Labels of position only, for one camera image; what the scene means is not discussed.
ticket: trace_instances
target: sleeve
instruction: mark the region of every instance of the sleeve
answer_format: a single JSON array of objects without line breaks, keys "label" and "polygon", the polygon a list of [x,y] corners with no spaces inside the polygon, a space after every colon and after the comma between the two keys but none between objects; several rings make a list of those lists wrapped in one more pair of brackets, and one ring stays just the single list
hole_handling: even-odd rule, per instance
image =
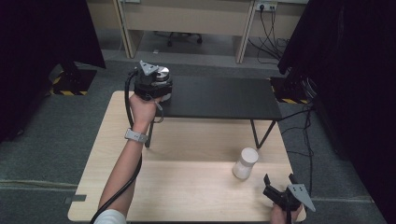
[{"label": "sleeve", "polygon": [[121,212],[108,209],[99,215],[94,224],[126,224],[126,218]]}]

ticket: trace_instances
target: black curtain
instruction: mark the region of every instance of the black curtain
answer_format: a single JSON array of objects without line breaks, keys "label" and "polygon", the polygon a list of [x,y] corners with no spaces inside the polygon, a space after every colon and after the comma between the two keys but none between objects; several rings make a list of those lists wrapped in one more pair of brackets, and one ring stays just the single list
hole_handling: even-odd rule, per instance
[{"label": "black curtain", "polygon": [[310,0],[278,67],[314,80],[337,149],[396,223],[396,1]]},{"label": "black curtain", "polygon": [[85,1],[1,1],[0,31],[0,142],[15,135],[37,95],[49,90],[55,65],[106,67]]}]

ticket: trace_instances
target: white bottle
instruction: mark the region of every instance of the white bottle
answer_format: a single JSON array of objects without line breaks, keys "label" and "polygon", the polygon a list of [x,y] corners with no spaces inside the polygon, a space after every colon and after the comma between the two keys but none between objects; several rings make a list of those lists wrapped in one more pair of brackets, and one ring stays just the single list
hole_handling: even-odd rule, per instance
[{"label": "white bottle", "polygon": [[240,179],[247,179],[258,159],[259,153],[257,153],[256,149],[251,147],[244,148],[239,160],[233,166],[233,174]]}]

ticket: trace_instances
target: wristwatch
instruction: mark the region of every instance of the wristwatch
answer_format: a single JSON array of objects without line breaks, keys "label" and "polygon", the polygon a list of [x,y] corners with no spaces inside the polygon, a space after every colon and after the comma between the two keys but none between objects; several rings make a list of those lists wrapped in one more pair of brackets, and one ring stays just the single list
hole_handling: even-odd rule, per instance
[{"label": "wristwatch", "polygon": [[142,133],[136,133],[129,128],[126,130],[125,139],[132,139],[139,143],[146,143],[149,137]]}]

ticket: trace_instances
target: black metal leg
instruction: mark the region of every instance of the black metal leg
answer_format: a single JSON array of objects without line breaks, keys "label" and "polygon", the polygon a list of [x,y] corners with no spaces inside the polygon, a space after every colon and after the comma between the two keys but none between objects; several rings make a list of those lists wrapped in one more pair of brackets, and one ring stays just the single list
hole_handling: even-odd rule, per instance
[{"label": "black metal leg", "polygon": [[154,120],[150,123],[149,129],[148,129],[148,141],[145,143],[145,147],[149,147],[149,144],[151,142],[151,136],[152,136],[152,128],[154,128]]},{"label": "black metal leg", "polygon": [[262,141],[259,143],[259,139],[257,138],[257,133],[256,133],[256,127],[254,126],[254,120],[251,119],[250,120],[250,124],[251,124],[251,128],[253,129],[253,136],[254,136],[254,141],[256,142],[256,148],[260,149],[262,147],[262,144],[264,144],[265,139],[267,139],[268,134],[270,134],[271,130],[273,129],[274,125],[275,125],[275,121],[273,120],[271,122],[270,127],[268,128],[267,132],[264,135],[264,138],[262,139]]}]

